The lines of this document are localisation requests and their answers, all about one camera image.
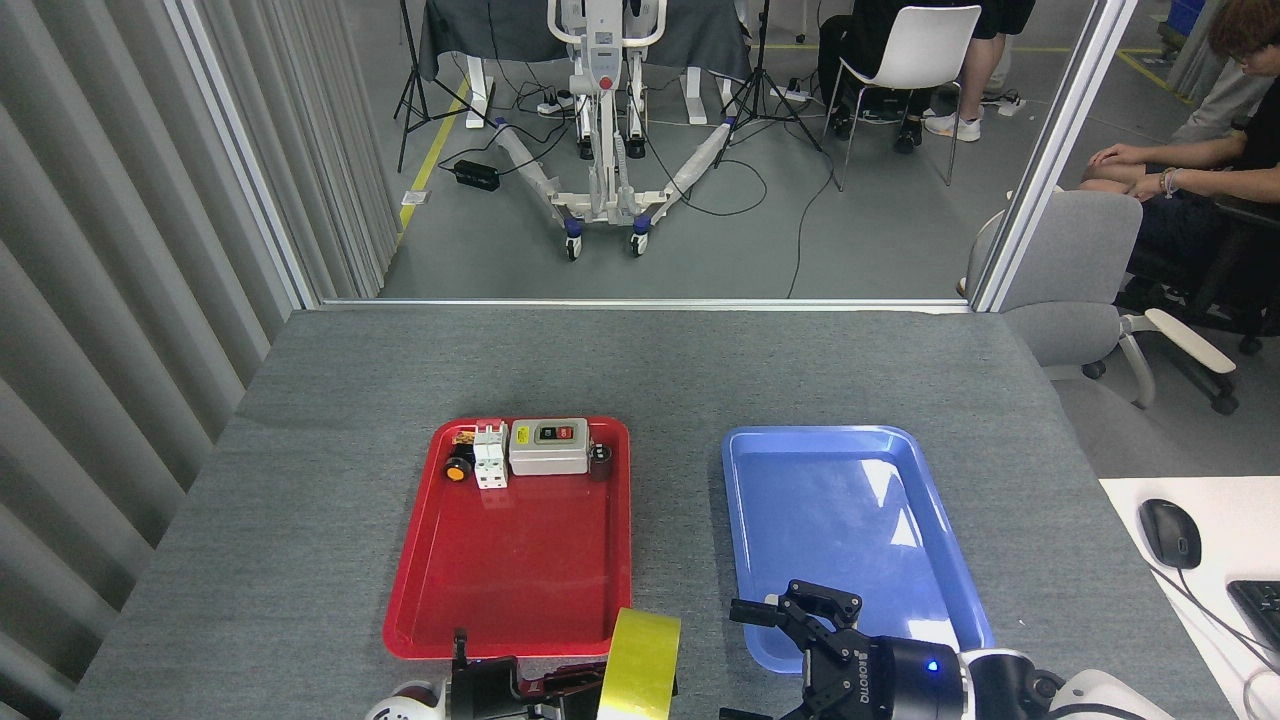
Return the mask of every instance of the white chair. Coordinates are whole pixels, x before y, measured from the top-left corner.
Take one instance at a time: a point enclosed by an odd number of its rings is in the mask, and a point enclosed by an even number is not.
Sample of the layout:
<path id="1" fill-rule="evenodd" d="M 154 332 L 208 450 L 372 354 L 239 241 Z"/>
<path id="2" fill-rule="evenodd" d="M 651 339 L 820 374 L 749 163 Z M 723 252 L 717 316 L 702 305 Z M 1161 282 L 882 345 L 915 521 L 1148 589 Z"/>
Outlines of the white chair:
<path id="1" fill-rule="evenodd" d="M 908 6 L 897 12 L 893 19 L 893 28 L 888 35 L 888 44 L 884 46 L 884 56 L 881 60 L 879 70 L 873 77 L 867 77 L 849 67 L 844 58 L 840 60 L 841 72 L 836 74 L 836 87 L 832 91 L 831 108 L 827 109 L 827 120 L 822 126 L 822 137 L 827 138 L 827 128 L 831 126 L 831 114 L 840 105 L 840 81 L 845 72 L 861 81 L 863 87 L 858 91 L 858 104 L 854 108 L 854 124 L 849 131 L 849 146 L 845 149 L 845 168 L 841 170 L 836 187 L 841 192 L 845 190 L 845 176 L 849 173 L 849 155 L 854 149 L 854 129 L 858 127 L 858 117 L 863 110 L 863 94 L 868 87 L 886 87 L 890 90 L 922 90 L 937 87 L 940 85 L 955 85 L 956 76 L 960 74 L 960 65 L 964 63 L 965 50 L 969 47 L 969 38 L 973 28 L 978 24 L 978 15 L 982 13 L 980 5 L 965 5 L 963 8 L 914 8 Z M 960 123 L 960 114 L 956 114 L 956 126 Z M 951 186 L 951 170 L 956 164 L 956 128 L 951 129 L 951 161 L 947 165 L 945 182 Z"/>

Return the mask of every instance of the black mouse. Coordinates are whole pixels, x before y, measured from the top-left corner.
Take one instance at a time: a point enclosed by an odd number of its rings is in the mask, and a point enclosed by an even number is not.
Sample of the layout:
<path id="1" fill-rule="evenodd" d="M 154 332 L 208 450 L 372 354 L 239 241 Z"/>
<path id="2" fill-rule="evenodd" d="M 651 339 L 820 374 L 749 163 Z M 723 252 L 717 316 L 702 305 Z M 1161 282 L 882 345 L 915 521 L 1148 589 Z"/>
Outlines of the black mouse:
<path id="1" fill-rule="evenodd" d="M 1153 497 L 1138 509 L 1151 553 L 1170 568 L 1190 570 L 1199 565 L 1199 528 L 1185 510 Z"/>

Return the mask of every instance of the wrist bracelet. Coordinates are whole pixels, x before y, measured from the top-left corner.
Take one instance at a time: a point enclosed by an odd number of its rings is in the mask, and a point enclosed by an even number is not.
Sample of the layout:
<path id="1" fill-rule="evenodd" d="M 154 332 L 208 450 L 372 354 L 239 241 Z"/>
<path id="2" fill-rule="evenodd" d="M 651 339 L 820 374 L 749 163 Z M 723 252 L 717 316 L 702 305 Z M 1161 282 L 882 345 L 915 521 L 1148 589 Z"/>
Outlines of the wrist bracelet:
<path id="1" fill-rule="evenodd" d="M 1165 192 L 1165 197 L 1172 197 L 1178 188 L 1174 184 L 1174 176 L 1178 173 L 1178 168 L 1165 168 L 1165 172 L 1160 173 L 1160 190 Z"/>

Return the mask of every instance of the black power adapter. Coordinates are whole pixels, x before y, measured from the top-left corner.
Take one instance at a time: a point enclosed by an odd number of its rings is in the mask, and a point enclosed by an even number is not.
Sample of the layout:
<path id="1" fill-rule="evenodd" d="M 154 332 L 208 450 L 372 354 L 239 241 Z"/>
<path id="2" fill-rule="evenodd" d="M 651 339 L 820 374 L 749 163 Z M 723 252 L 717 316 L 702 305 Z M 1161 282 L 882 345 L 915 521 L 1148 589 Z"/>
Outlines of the black power adapter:
<path id="1" fill-rule="evenodd" d="M 495 168 L 472 163 L 471 160 L 458 160 L 453 164 L 452 172 L 453 177 L 462 184 L 470 184 L 471 187 L 479 187 L 489 192 L 498 190 L 498 184 L 500 183 Z"/>

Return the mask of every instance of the gray floor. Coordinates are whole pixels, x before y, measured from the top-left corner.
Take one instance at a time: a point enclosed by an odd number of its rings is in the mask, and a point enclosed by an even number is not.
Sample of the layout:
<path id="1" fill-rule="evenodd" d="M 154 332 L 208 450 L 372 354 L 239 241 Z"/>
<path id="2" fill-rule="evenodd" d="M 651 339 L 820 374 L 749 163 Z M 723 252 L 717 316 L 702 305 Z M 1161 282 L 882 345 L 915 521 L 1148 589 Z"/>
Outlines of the gray floor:
<path id="1" fill-rule="evenodd" d="M 822 15 L 838 5 L 828 3 Z M 430 200 L 419 208 L 404 232 L 383 296 L 780 299 L 792 290 L 795 277 L 791 296 L 797 299 L 951 299 L 974 233 L 1004 208 L 1005 191 L 1021 177 L 1061 79 L 1068 49 L 1091 5 L 1087 0 L 1060 0 L 1037 6 L 1027 32 L 1016 41 L 1014 70 L 1006 83 L 1028 104 L 1012 118 L 988 111 L 982 141 L 960 146 L 950 188 L 941 179 L 946 141 L 927 137 L 919 152 L 900 156 L 890 150 L 890 128 L 860 126 L 847 191 L 827 187 L 805 214 L 806 204 L 827 179 L 827 160 L 782 126 L 749 135 L 764 126 L 759 123 L 739 133 L 745 140 L 727 155 L 749 163 L 767 183 L 768 193 L 758 208 L 728 218 L 677 208 L 657 227 L 649 252 L 640 259 L 626 252 L 627 229 L 591 227 L 582 258 L 568 263 L 561 249 L 562 234 L 543 218 L 518 178 L 504 177 L 498 191 L 486 193 L 458 186 L 449 174 L 435 170 L 428 184 Z M 794 41 L 800 27 L 797 6 L 774 4 L 771 45 Z M 410 136 L 404 170 L 397 173 L 399 124 L 390 114 L 407 70 L 398 9 L 380 0 L 348 0 L 348 10 L 370 101 L 381 123 L 379 142 L 389 192 L 398 202 L 419 177 L 443 123 L 438 120 Z M 1167 0 L 1143 0 L 1121 47 L 1157 49 L 1155 27 L 1167 10 Z M 810 18 L 808 24 L 806 46 L 767 51 L 767 67 L 778 82 L 813 69 L 817 22 Z M 1130 56 L 1156 76 L 1167 70 L 1158 54 Z M 457 88 L 461 73 L 448 59 L 442 65 L 442 82 Z M 489 67 L 490 72 L 495 68 L 492 63 Z M 517 87 L 531 78 L 530 70 L 547 83 L 563 83 L 567 76 L 566 68 L 557 64 L 530 69 L 503 63 L 502 69 Z M 654 68 L 646 81 L 653 88 L 650 138 L 668 167 L 680 163 L 710 132 L 684 124 L 678 85 L 663 88 L 675 77 L 676 70 Z M 497 102 L 509 105 L 512 87 L 502 76 L 497 83 Z M 709 83 L 704 97 L 713 97 Z M 442 90 L 429 87 L 433 113 L 444 110 L 448 100 Z M 803 109 L 805 115 L 819 111 L 814 106 Z M 1088 155 L 1100 147 L 1117 141 L 1164 141 L 1189 111 L 1188 105 L 1117 58 L 1060 183 L 1074 186 Z M 538 133 L 554 128 L 554 123 L 535 115 L 512 110 L 503 114 L 520 118 L 513 122 Z M 820 131 L 819 118 L 806 122 Z M 488 137 L 486 131 L 466 131 L 458 122 L 443 136 L 440 158 L 480 147 Z M 836 156 L 844 151 L 831 140 L 826 147 Z M 468 158 L 509 167 L 509 159 L 498 150 Z M 549 174 L 563 178 L 566 187 L 585 184 L 585 167 L 570 141 L 552 150 L 544 163 Z M 632 174 L 640 187 L 658 187 L 664 181 L 653 155 L 635 163 Z M 751 205 L 763 192 L 750 170 L 728 164 L 708 173 L 695 187 L 694 202 L 732 211 Z M 801 214 L 804 225 L 797 233 Z M 1119 352 L 1108 359 L 1110 372 L 1101 382 L 1055 382 L 1100 477 L 1280 474 L 1280 446 L 1271 441 L 1274 409 L 1280 402 L 1276 342 L 1267 342 L 1258 356 L 1245 357 L 1235 350 L 1238 338 L 1206 334 L 1240 365 L 1236 383 L 1242 402 L 1230 418 L 1210 409 L 1203 383 L 1193 380 L 1194 373 L 1158 337 L 1143 338 L 1158 391 L 1148 410 L 1128 404 L 1135 395 L 1133 374 Z"/>

